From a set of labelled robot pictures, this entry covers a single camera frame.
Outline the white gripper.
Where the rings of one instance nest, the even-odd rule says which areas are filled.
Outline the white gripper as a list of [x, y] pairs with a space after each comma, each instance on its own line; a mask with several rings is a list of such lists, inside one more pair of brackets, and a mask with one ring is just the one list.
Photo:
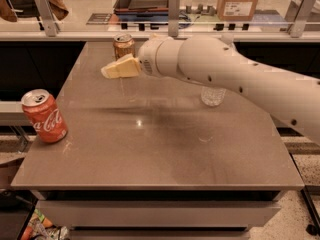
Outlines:
[[171, 37], [152, 33], [149, 35], [148, 40], [139, 48], [138, 59], [132, 54], [127, 54], [104, 66], [101, 69], [101, 73], [107, 79], [130, 78], [138, 76], [142, 69], [146, 75], [162, 77], [157, 67], [157, 53], [166, 41], [171, 40]]

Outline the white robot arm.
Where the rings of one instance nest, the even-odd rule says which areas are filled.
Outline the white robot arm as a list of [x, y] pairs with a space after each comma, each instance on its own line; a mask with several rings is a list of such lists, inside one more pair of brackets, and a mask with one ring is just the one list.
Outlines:
[[145, 73], [224, 88], [320, 144], [319, 80], [250, 60], [233, 44], [212, 36], [186, 40], [154, 36], [143, 43], [137, 56], [125, 55], [101, 73], [107, 79]]

